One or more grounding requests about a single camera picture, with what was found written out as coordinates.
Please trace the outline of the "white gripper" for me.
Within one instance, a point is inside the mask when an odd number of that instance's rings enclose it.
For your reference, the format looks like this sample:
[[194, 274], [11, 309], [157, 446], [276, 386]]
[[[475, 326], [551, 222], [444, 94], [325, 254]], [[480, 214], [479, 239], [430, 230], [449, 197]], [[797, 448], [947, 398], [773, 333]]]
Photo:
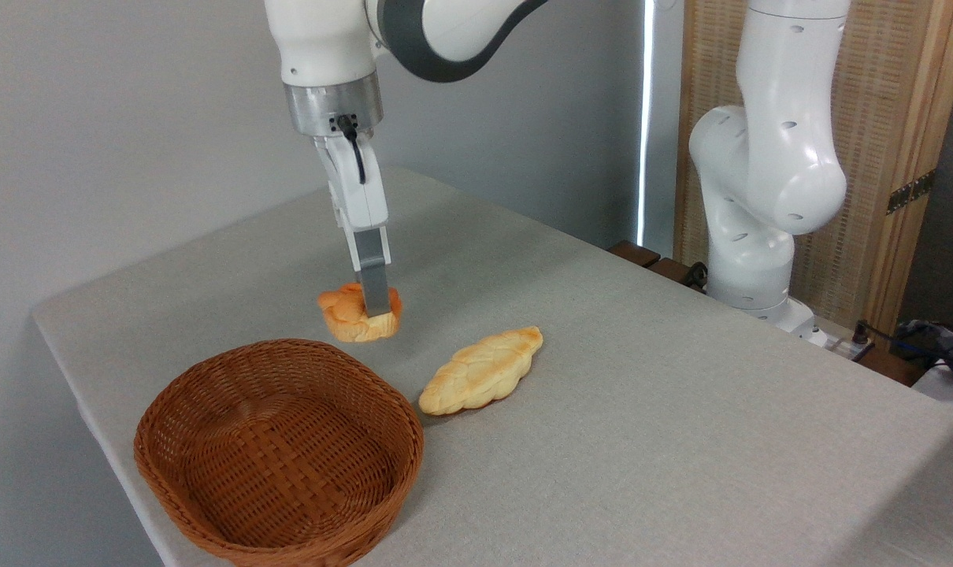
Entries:
[[391, 312], [386, 266], [391, 263], [385, 225], [389, 209], [371, 137], [360, 133], [312, 139], [328, 173], [330, 197], [343, 228], [368, 318]]

